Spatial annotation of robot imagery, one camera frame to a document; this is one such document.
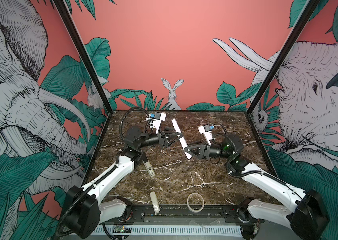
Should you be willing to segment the white remote control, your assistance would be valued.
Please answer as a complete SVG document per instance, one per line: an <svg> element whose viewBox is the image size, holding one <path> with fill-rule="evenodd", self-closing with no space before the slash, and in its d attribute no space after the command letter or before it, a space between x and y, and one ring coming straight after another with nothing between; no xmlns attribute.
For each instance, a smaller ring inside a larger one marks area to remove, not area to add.
<svg viewBox="0 0 338 240"><path fill-rule="evenodd" d="M179 125L178 125L178 123L177 123L177 120L176 120L176 119L172 119L171 121L172 121L172 124L173 124L173 127L174 127L175 131L178 132L178 133L181 133L181 130L180 130L180 128L179 128ZM184 153L185 153L185 155L186 155L186 158L187 158L188 160L190 160L190 159L192 158L192 155L190 155L189 153L187 153L187 152L185 151L185 148L188 147L188 144L187 144L185 138L184 138L184 137L181 137L181 138L179 139L179 141L180 141L180 144L181 144L181 146L182 146L182 148L183 148L183 151L184 151Z"/></svg>

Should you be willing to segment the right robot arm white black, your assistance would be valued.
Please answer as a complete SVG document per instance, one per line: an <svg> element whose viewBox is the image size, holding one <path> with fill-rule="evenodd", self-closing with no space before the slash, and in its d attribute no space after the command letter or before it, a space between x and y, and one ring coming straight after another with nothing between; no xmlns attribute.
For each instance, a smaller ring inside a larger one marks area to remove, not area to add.
<svg viewBox="0 0 338 240"><path fill-rule="evenodd" d="M227 174L233 178L251 183L279 201L278 205L253 199L240 207L237 212L241 221L262 219L285 226L303 240L319 240L330 222L321 194L313 189L308 191L295 187L271 175L244 157L242 140L235 135L223 134L224 140L213 140L182 144L184 152L200 160L211 158L226 159Z"/></svg>

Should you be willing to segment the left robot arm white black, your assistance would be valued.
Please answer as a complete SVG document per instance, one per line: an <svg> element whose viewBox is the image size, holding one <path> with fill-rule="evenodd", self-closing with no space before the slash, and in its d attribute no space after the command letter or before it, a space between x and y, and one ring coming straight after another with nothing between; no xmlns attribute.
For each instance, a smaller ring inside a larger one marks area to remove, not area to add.
<svg viewBox="0 0 338 240"><path fill-rule="evenodd" d="M164 127L158 133L151 134L143 133L137 126L129 128L124 135L124 148L116 155L115 162L84 186L69 189L56 228L56 237L75 233L85 239L99 224L125 216L130 205L128 200L118 197L104 203L105 196L140 164L145 165L151 177L155 176L143 147L159 145L168 148L182 137L182 132L171 127Z"/></svg>

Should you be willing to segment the white remote battery cover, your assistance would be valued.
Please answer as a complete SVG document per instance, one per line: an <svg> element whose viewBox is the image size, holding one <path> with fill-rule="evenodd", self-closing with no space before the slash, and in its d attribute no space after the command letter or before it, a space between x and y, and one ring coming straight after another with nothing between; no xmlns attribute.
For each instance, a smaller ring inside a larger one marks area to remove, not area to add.
<svg viewBox="0 0 338 240"><path fill-rule="evenodd" d="M154 213L155 215L158 215L161 212L160 206L159 206L159 201L157 198L157 195L154 191L150 192L150 198L151 198L151 202L153 205L153 209L154 209Z"/></svg>

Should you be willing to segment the black white marker pen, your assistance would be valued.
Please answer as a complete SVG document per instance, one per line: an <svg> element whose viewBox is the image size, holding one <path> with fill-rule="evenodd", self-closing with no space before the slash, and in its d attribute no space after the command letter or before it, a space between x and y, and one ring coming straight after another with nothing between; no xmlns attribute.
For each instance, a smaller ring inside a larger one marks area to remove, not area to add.
<svg viewBox="0 0 338 240"><path fill-rule="evenodd" d="M147 156L143 157L143 164L144 164L146 170L148 171L150 177L154 178L156 174L155 174L154 169L153 169L150 161L148 160Z"/></svg>

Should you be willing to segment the white ventilation grille strip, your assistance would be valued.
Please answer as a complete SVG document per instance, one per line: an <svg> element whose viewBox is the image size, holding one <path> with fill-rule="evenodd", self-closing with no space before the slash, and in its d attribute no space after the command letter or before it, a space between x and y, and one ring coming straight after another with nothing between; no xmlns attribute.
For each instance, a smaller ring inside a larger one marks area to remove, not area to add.
<svg viewBox="0 0 338 240"><path fill-rule="evenodd" d="M242 237L240 226L166 226L166 225L125 225L131 226L130 234L115 235L114 227L118 225L106 225L108 233L113 236L148 236L148 235L187 235L187 236L226 236L226 237Z"/></svg>

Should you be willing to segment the small circuit board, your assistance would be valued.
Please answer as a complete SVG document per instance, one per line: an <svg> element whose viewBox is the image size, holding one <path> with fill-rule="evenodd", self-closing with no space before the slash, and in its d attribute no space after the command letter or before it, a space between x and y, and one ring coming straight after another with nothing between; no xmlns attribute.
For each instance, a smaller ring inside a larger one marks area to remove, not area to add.
<svg viewBox="0 0 338 240"><path fill-rule="evenodd" d="M114 227L113 233L115 235L124 235L124 234L130 234L132 232L131 226L125 226L125 225L118 225Z"/></svg>

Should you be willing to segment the black front mounting rail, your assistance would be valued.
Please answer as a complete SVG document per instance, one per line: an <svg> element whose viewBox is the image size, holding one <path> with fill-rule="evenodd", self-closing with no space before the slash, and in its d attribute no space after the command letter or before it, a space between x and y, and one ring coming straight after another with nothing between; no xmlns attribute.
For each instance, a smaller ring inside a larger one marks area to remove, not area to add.
<svg viewBox="0 0 338 240"><path fill-rule="evenodd" d="M147 218L222 218L226 223L238 225L262 224L265 222L265 220L258 220L253 217L241 221L238 214L238 205L206 205L199 213L192 212L187 205L161 205L158 214L155 214L152 205L131 205L126 208L126 213L122 215L122 219L128 217L131 217L128 220L129 223L141 223Z"/></svg>

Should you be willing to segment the left black frame post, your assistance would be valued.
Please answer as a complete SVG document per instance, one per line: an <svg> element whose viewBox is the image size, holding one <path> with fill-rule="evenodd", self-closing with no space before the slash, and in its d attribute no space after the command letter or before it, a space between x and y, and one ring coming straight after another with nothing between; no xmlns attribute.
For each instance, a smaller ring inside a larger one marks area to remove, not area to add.
<svg viewBox="0 0 338 240"><path fill-rule="evenodd" d="M100 95L100 98L104 104L105 109L107 110L107 112L109 114L113 113L113 109L104 93L104 89L103 86L100 84L97 72L94 68L94 65L89 57L89 54L85 48L85 45L82 41L82 38L76 28L76 25L71 17L71 14L69 12L68 6L66 4L65 1L61 1L61 0L56 0L53 1L54 5L56 6L56 9L79 53L80 58L82 59L84 66L86 68L86 70L88 71L88 74L92 80L92 82L94 83L98 94Z"/></svg>

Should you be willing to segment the black frame post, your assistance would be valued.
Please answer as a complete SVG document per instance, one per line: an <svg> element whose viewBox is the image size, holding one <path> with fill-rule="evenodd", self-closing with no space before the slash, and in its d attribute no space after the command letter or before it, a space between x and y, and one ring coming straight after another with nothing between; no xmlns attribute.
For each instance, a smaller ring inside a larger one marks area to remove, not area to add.
<svg viewBox="0 0 338 240"><path fill-rule="evenodd" d="M250 104L249 108L246 111L247 115L251 115L252 112L254 111L254 108L257 106L258 102L260 101L261 97L275 78L275 75L277 71L280 69L282 63L288 56L289 52L291 51L294 43L297 41L299 38L300 34L302 33L304 27L308 23L310 17L312 16L314 10L319 4L319 0L310 0L307 1L306 4L304 5L299 17L297 18L297 21L290 32L286 42L284 43L282 49L280 50L278 57L276 58L274 64L270 68L268 74L266 75L265 80L260 86L259 91L255 95L255 98L253 102Z"/></svg>
<svg viewBox="0 0 338 240"><path fill-rule="evenodd" d="M54 5L56 6L56 9L79 53L80 58L82 59L84 66L86 68L86 70L88 71L88 74L92 80L92 82L94 83L98 94L100 95L100 98L104 104L105 109L107 110L107 112L109 114L113 113L113 109L104 93L104 89L103 86L100 84L97 72L94 68L94 65L89 57L89 54L85 48L85 45L82 41L82 38L76 28L76 25L71 17L71 14L69 12L68 6L66 4L65 1L61 1L61 0L56 0L53 1Z"/></svg>

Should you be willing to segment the right black frame post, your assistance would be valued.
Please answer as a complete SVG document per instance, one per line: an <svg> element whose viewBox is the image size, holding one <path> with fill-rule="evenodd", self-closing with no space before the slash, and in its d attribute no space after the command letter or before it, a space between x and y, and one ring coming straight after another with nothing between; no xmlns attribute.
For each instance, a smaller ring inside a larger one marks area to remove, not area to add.
<svg viewBox="0 0 338 240"><path fill-rule="evenodd" d="M308 23L310 17L312 16L314 10L319 4L319 0L310 0L307 1L306 4L304 5L299 17L297 18L297 21L290 32L286 42L284 43L282 49L280 50L278 57L276 58L274 64L270 68L268 74L266 75L265 80L260 86L259 91L255 95L255 98L253 102L250 104L249 108L246 111L247 115L251 115L252 112L254 111L254 108L257 106L258 102L260 101L261 97L275 78L275 75L277 71L280 69L282 63L288 56L289 52L291 51L294 43L297 41L299 38L300 34L302 33L304 27Z"/></svg>

